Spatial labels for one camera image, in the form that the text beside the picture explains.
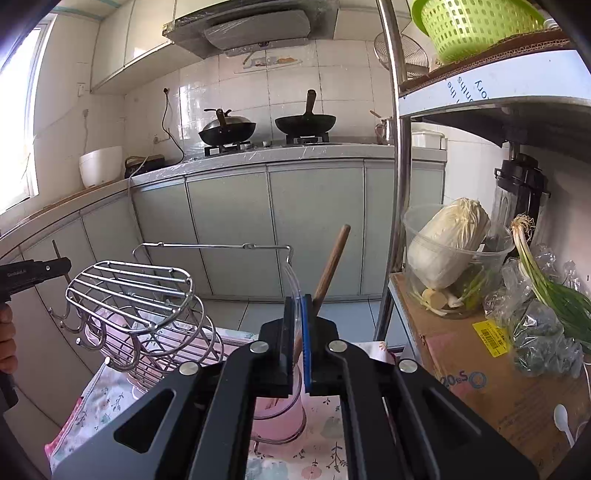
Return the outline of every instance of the tile floor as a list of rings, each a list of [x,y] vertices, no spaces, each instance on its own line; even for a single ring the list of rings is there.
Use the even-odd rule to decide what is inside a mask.
[[[222,328],[258,332],[263,323],[281,318],[283,304],[245,301],[204,302],[206,311],[215,325]],[[370,342],[374,336],[378,318],[379,300],[325,303],[320,315],[336,323],[339,335],[349,342]],[[388,346],[404,346],[408,343],[402,321],[394,311],[386,336]]]

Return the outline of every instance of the stove burner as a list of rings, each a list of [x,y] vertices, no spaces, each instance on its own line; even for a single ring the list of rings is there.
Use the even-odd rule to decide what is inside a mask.
[[[240,152],[252,148],[252,143],[249,141],[240,143],[231,143],[228,145],[219,145],[218,147],[205,147],[205,156],[219,155],[222,153]]]
[[[329,142],[329,134],[325,132],[321,135],[316,135],[315,137],[292,137],[291,135],[285,136],[285,144],[286,145],[307,145],[311,143],[328,143]]]

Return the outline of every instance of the human hand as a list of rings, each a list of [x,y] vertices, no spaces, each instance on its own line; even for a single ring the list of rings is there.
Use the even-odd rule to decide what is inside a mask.
[[[11,308],[5,303],[0,304],[0,371],[7,374],[14,373],[18,366],[15,356],[17,344],[14,341],[16,332]]]

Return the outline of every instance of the green basket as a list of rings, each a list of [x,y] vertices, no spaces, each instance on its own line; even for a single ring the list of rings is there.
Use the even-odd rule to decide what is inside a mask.
[[[414,0],[411,13],[443,63],[466,59],[511,35],[544,28],[542,15],[525,0]]]

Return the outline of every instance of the pink container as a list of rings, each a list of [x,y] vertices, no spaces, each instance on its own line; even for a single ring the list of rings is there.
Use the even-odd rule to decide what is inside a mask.
[[[280,445],[298,438],[305,428],[306,414],[301,405],[301,373],[296,365],[293,395],[279,399],[257,398],[251,439]]]

